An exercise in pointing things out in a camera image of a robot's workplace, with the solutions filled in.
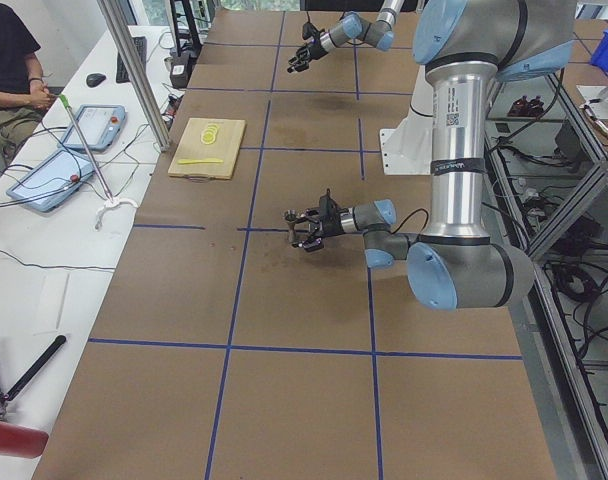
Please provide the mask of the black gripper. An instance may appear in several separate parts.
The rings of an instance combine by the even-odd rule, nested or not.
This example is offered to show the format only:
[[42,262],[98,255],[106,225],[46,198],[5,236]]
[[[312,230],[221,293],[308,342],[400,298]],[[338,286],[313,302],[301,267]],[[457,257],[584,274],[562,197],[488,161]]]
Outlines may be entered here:
[[289,59],[288,73],[301,73],[310,68],[310,62],[319,60],[328,54],[322,45],[322,39],[327,34],[325,29],[318,29],[313,23],[305,22],[302,26],[304,45],[299,47],[295,55]]
[[302,212],[288,211],[288,224],[314,224],[313,231],[301,236],[295,229],[291,230],[291,246],[311,253],[324,248],[323,238],[339,236],[344,233],[341,225],[342,207],[331,197],[330,189],[320,197],[318,208],[305,209]]

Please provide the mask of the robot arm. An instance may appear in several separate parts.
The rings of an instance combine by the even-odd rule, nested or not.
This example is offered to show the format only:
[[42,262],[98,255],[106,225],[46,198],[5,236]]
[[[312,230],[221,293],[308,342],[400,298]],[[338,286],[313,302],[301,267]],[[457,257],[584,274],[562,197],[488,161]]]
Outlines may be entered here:
[[418,234],[395,233],[388,200],[343,208],[330,196],[316,208],[287,212],[307,223],[306,251],[328,237],[360,233],[371,268],[406,263],[417,300],[432,309],[502,307],[534,282],[522,250],[491,241],[482,224],[485,121],[492,81],[554,73],[572,54],[572,1],[431,1],[413,40],[413,57],[433,90],[431,209]]
[[288,61],[287,72],[303,72],[313,61],[319,60],[333,50],[356,40],[381,51],[391,48],[394,41],[394,26],[404,2],[384,1],[376,20],[368,21],[358,13],[347,11],[329,30],[318,29],[307,16],[302,26],[303,45]]

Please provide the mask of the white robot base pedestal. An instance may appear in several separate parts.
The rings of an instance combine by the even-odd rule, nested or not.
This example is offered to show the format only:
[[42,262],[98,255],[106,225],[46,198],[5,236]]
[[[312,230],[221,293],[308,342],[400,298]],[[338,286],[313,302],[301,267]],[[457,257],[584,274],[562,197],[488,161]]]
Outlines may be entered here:
[[429,175],[432,158],[433,89],[419,67],[407,116],[395,129],[380,130],[386,175]]

